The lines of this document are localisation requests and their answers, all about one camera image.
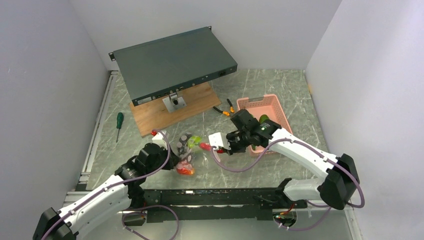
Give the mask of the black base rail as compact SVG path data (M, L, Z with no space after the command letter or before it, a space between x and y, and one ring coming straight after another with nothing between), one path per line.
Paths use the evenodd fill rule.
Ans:
M150 207L148 223L173 220L163 205L172 209L180 220L256 219L271 221L278 210L293 212L304 209L304 200L291 201L274 187L145 189L131 197L131 209Z

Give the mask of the brown wooden board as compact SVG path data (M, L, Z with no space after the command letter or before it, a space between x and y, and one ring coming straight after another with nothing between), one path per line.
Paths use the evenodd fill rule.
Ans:
M201 83L179 92L135 106L129 104L142 137L162 130L221 104L209 83Z

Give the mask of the dark fake grape bunch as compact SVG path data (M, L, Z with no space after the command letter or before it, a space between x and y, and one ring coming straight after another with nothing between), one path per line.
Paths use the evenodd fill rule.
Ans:
M190 151L190 147L189 147L189 139L192 137L193 135L190 132L185 133L184 135L182 135L177 144L177 155L179 157L182 157L186 154L189 153Z

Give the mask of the clear zip top bag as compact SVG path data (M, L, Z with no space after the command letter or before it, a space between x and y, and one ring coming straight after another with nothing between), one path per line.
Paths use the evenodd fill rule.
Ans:
M204 151L203 149L201 149L199 147L199 148L190 149L189 150L189 153L185 154L182 157L179 157L178 154L177 154L177 156L180 158L180 162L178 164L185 164L185 165L191 164L193 166L193 168L194 168L194 159L196 158L197 152L199 152L200 150Z

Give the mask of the orange fake fruit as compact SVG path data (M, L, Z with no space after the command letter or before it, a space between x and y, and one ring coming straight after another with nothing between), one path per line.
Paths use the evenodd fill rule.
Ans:
M269 120L270 118L268 117L268 115L263 114L260 116L259 118L259 123L262 124L264 121Z

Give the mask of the pink perforated plastic basket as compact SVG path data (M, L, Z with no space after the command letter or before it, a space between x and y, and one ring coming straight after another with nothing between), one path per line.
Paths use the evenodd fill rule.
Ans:
M237 131L249 131L257 136L257 143L249 145L246 151L251 156L257 157L273 141L282 139L270 147L265 153L273 154L282 151L282 145L293 143L293 132L275 94L266 94L262 97L239 98L236 101L238 111L230 118ZM261 115L268 115L269 119L259 123Z

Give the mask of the green handled screwdriver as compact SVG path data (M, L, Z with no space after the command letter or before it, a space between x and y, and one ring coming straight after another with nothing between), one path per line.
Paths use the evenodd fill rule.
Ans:
M119 141L119 135L120 135L120 130L122 128L123 121L124 121L124 114L122 112L119 112L116 116L116 129L117 129L116 140L115 140L116 143Z

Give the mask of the green fake apple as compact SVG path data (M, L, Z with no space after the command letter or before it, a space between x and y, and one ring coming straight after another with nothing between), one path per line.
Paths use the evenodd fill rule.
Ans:
M200 143L202 142L202 138L200 136L191 136L187 141L187 146L189 149L195 149L200 147Z

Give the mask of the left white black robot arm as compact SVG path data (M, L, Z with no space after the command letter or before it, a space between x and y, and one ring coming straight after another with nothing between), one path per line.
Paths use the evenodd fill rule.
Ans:
M122 164L102 185L74 203L45 210L34 240L79 240L118 212L137 210L145 204L141 185L159 170L173 170L180 162L170 148L147 143L138 155Z

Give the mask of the metal bracket with knob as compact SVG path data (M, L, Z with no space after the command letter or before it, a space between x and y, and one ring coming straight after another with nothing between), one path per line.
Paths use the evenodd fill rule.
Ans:
M187 106L182 94L178 92L170 93L162 99L162 102L169 113L173 113Z

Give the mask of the aluminium frame rail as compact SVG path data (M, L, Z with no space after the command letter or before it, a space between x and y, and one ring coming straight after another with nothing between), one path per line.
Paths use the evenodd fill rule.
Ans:
M99 108L99 112L96 117L94 131L89 143L88 151L85 157L84 164L82 166L78 183L76 184L76 187L73 190L67 192L65 200L63 202L64 207L67 206L68 204L71 204L72 202L77 201L77 197L81 198L89 192L88 190L86 190L87 184L88 184L89 177L91 175L93 164L95 161L95 156L96 156L97 148L100 142L101 133L104 126L104 121L106 119L107 110L112 98L116 80L119 77L119 75L120 75L120 72L118 70L111 70L109 72L109 78L107 81L106 89L105 89L103 99Z

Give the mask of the dark grey rack server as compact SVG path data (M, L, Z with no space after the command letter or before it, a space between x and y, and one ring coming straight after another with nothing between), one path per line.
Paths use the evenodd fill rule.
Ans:
M114 50L109 57L117 63L135 107L238 68L210 26Z

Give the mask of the red fake chili pepper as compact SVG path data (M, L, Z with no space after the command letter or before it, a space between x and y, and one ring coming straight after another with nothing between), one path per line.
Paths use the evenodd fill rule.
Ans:
M206 143L206 142L201 142L198 146L199 146L202 150L204 150L204 151L211 151L211 149L212 149L211 145L210 145L209 143ZM227 152L227 151L226 151L224 148L222 148L222 147L216 147L216 148L214 148L214 151L215 151L217 154L224 154L224 153L226 153L226 152Z

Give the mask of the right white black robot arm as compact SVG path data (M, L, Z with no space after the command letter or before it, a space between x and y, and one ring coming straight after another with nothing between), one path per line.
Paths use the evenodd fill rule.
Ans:
M350 199L359 192L362 208L365 204L354 159L320 150L295 137L280 124L265 119L259 122L246 109L231 118L236 130L225 136L223 149L229 155L241 153L248 146L263 147L301 164L315 175L313 179L284 179L276 189L276 203L287 208L300 200L319 200L327 206L342 210L350 205Z

